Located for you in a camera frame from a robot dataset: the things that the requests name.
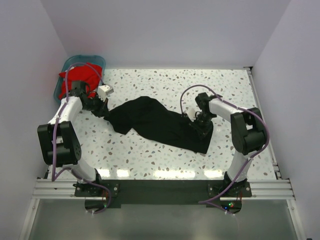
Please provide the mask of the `black t shirt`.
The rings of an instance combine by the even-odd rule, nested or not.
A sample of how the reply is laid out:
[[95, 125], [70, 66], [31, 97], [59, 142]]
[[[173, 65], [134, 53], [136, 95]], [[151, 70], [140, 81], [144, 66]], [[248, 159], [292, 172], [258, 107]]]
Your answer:
[[208, 135], [200, 138], [190, 126], [190, 119], [165, 108], [158, 100], [141, 96], [112, 109], [104, 120], [113, 130], [127, 134], [134, 129], [140, 136], [165, 145], [206, 154], [213, 133], [209, 126]]

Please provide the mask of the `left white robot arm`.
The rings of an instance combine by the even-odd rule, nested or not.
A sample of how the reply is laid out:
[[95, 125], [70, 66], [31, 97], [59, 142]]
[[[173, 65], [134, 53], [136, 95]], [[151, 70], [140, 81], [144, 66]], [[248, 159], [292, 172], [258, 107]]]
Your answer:
[[63, 172], [68, 171], [77, 179], [74, 185], [77, 190], [102, 196], [107, 195], [108, 190], [101, 182], [98, 171], [84, 160], [73, 121], [82, 110], [98, 118], [107, 117], [108, 95], [114, 90], [103, 83], [90, 96], [87, 87], [83, 81], [72, 82], [55, 116], [47, 124], [39, 125], [37, 134], [43, 160], [52, 167], [51, 181], [56, 181]]

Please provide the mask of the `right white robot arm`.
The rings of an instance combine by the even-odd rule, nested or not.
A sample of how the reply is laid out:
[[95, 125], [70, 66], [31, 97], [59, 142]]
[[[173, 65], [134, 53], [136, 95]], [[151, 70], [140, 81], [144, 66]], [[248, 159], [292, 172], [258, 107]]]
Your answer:
[[199, 113], [188, 117], [190, 126], [200, 138], [205, 138], [213, 130], [212, 119], [219, 116], [231, 126], [231, 140], [235, 149], [229, 169], [225, 172], [219, 194], [213, 201], [224, 194], [235, 196], [243, 189], [248, 180], [248, 171], [253, 158], [264, 151], [270, 141], [270, 134], [258, 108], [237, 107], [221, 98], [220, 95], [200, 93], [195, 98]]

